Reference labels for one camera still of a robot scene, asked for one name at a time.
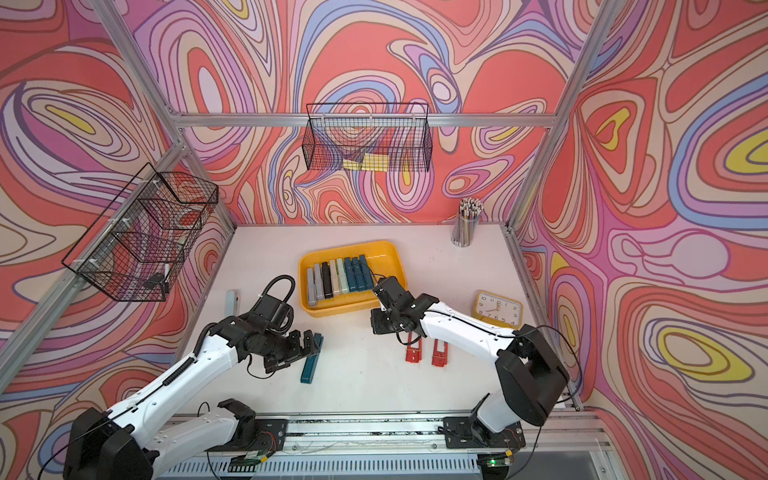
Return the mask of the teal pliers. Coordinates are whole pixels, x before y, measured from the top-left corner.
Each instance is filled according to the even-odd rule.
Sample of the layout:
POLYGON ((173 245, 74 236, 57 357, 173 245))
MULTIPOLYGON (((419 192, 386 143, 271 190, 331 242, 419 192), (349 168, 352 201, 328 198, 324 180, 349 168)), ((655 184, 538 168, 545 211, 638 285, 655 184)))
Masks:
POLYGON ((313 382, 315 372, 317 369, 317 364, 320 357, 320 352, 322 350, 323 342, 324 342, 324 337, 322 334, 317 333, 314 335, 314 344, 317 347, 317 352, 309 356, 305 360, 305 364, 303 366, 301 377, 300 377, 300 382, 302 384, 309 385, 313 382))
POLYGON ((344 270, 345 270, 349 292, 350 293, 357 292, 358 283, 356 280, 356 275, 354 272, 352 260, 349 257, 346 257, 343 259, 343 262, 344 262, 344 270))
POLYGON ((362 272, 360 260, 358 258, 351 259, 351 267, 354 274, 355 285, 357 292, 363 292, 366 290, 366 281, 362 272))
POLYGON ((370 270, 370 267, 367 262, 367 258, 365 255, 360 255, 358 257, 360 270, 363 278, 363 283, 366 290, 372 290, 374 288, 374 276, 370 270))

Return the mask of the yellow plastic storage tray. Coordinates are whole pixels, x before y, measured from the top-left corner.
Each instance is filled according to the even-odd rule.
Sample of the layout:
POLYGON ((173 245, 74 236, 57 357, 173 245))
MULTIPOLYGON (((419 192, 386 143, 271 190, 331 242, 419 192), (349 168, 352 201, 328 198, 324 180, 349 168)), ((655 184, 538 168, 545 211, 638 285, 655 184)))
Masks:
POLYGON ((373 288, 387 277, 408 286, 399 252, 386 240, 310 252, 298 265, 301 306, 315 318, 372 309, 373 288))

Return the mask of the light green pliers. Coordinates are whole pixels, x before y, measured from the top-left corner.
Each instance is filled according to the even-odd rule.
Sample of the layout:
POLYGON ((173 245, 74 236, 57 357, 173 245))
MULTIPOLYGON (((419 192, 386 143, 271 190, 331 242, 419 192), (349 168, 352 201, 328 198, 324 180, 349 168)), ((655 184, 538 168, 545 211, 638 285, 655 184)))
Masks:
POLYGON ((348 283, 348 279, 347 279, 345 263, 344 263, 344 260, 342 258, 337 258, 336 259, 336 269, 337 269, 337 276, 338 276, 338 281, 339 281, 340 292, 342 294, 349 294, 350 293, 350 288, 349 288, 349 283, 348 283))

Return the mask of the beige pruning pliers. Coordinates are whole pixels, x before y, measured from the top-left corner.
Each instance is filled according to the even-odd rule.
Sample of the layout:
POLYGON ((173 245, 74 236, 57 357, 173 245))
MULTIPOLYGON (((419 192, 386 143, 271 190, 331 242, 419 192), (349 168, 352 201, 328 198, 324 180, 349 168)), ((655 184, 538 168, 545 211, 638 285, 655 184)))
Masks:
POLYGON ((330 266, 330 276, 331 276, 331 285, 332 285, 332 292, 333 297, 338 297, 341 295, 341 286, 339 281, 339 275, 338 275, 338 269, 337 269, 337 262, 335 259, 332 259, 329 261, 330 266))

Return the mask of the black pruning pliers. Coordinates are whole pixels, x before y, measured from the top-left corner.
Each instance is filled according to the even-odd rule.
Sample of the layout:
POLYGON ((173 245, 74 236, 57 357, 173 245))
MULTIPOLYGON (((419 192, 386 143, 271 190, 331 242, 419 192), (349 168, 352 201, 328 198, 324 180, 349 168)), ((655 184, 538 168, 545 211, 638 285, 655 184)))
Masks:
POLYGON ((322 262, 320 268, 324 298, 331 299, 334 297, 334 293, 330 264, 328 262, 322 262))

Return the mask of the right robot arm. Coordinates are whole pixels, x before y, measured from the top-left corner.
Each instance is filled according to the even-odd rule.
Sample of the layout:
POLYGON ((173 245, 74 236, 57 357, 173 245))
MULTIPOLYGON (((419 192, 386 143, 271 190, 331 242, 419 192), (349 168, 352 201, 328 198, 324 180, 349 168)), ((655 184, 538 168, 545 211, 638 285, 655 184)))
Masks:
POLYGON ((374 334, 414 333, 494 365, 499 387, 484 396, 469 416, 478 440, 521 421, 536 427, 546 423, 570 376, 538 328, 490 325, 432 295, 413 296, 393 276, 380 279, 373 293, 380 303, 370 315, 374 334))

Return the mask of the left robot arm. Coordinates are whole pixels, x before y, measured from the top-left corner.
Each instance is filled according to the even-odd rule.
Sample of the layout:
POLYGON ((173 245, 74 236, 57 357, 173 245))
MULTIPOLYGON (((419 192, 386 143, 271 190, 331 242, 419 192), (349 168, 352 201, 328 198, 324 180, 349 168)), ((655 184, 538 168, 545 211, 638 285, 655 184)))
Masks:
POLYGON ((94 408, 73 422, 66 447, 66 479, 155 479, 210 449, 282 447, 245 403, 225 399, 208 413, 168 427, 167 422, 214 379, 244 360, 260 357, 272 375, 315 356, 310 330, 292 327, 293 309, 260 298, 247 313, 208 324, 192 352, 129 398, 105 411, 94 408))

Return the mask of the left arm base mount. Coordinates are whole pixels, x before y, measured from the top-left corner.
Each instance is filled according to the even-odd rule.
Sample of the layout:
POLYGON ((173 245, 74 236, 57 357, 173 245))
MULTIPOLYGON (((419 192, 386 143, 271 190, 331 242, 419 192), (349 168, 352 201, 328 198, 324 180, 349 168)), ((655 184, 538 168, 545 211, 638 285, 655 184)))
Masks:
POLYGON ((287 419, 254 418, 240 421, 234 437, 208 452, 251 452, 272 454, 284 447, 287 419))

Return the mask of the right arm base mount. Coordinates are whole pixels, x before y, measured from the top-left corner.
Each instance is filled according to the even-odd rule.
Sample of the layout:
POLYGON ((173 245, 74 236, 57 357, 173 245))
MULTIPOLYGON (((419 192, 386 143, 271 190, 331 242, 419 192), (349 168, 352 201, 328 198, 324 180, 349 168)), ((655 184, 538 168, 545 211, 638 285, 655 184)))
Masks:
POLYGON ((437 432, 444 437, 448 449, 500 449, 516 452, 526 446, 520 423, 493 432, 470 416, 444 417, 437 432))

